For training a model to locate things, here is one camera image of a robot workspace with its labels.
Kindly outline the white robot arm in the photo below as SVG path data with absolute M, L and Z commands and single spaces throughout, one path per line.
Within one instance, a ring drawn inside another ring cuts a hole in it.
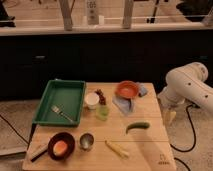
M 174 108 L 185 100 L 213 114 L 213 88 L 205 84 L 207 78 L 208 69 L 200 62 L 174 68 L 166 74 L 166 86 L 157 95 L 165 126 L 170 125 L 175 118 Z

